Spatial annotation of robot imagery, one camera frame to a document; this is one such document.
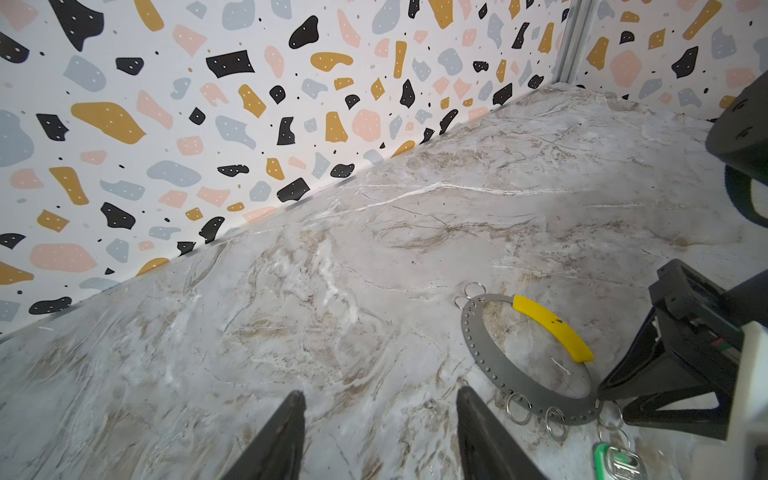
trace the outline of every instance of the yellow grip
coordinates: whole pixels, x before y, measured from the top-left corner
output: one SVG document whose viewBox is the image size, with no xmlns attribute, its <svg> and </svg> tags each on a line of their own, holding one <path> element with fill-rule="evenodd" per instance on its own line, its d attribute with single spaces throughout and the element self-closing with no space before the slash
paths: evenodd
<svg viewBox="0 0 768 480">
<path fill-rule="evenodd" d="M 591 362 L 594 360 L 592 351 L 584 340 L 567 323 L 558 318 L 557 315 L 550 312 L 543 306 L 527 299 L 524 296 L 515 295 L 512 301 L 512 308 L 527 315 L 539 322 L 549 333 L 551 333 L 560 343 L 563 344 L 574 362 Z"/>
</svg>

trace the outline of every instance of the terrazzo patterned wall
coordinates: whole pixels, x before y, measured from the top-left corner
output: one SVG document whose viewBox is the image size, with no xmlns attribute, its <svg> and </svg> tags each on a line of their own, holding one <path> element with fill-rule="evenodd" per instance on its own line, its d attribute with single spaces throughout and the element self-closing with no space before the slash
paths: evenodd
<svg viewBox="0 0 768 480">
<path fill-rule="evenodd" d="M 766 0 L 595 0 L 573 83 L 718 118 L 768 69 Z"/>
<path fill-rule="evenodd" d="M 0 332 L 551 82 L 568 5 L 2 0 Z"/>
</svg>

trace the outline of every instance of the terrazzo wallpaper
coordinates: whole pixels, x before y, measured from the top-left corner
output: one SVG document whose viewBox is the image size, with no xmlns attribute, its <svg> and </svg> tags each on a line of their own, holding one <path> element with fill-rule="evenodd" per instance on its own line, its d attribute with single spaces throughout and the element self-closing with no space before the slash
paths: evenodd
<svg viewBox="0 0 768 480">
<path fill-rule="evenodd" d="M 0 332 L 550 83 L 560 0 L 0 1 Z"/>
<path fill-rule="evenodd" d="M 595 0 L 571 83 L 716 119 L 768 69 L 767 3 Z"/>
</svg>

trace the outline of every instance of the marble surface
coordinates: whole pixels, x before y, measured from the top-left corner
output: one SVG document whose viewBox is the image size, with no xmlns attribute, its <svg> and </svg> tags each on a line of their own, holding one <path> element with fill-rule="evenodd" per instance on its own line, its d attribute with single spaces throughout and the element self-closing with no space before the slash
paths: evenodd
<svg viewBox="0 0 768 480">
<path fill-rule="evenodd" d="M 542 422 L 504 418 L 452 299 L 474 280 L 543 303 L 607 374 L 669 259 L 726 288 L 765 265 L 768 233 L 728 203 L 709 127 L 542 88 L 23 329 L 0 343 L 0 478 L 217 478 L 293 389 L 307 400 L 302 478 L 461 478 L 463 385 L 549 478 L 592 478 L 594 424 L 559 446 Z M 583 390 L 539 327 L 487 308 L 521 368 Z M 627 433 L 651 478 L 687 478 L 698 437 Z"/>
</svg>

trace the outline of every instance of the gray marble table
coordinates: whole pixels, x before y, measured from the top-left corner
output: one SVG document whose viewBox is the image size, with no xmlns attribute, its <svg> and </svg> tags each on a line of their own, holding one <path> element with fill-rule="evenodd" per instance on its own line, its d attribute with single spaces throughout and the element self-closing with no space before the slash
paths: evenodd
<svg viewBox="0 0 768 480">
<path fill-rule="evenodd" d="M 540 420 L 506 419 L 452 299 L 479 281 L 543 303 L 606 375 L 669 259 L 724 287 L 765 267 L 768 233 L 730 206 L 709 127 L 542 88 L 30 326 L 0 344 L 0 478 L 217 478 L 293 389 L 302 478 L 461 478 L 464 385 L 549 478 L 592 478 L 594 423 L 559 446 Z M 584 393 L 541 327 L 504 305 L 485 316 L 517 365 Z M 698 437 L 627 433 L 651 478 L 687 477 Z"/>
</svg>

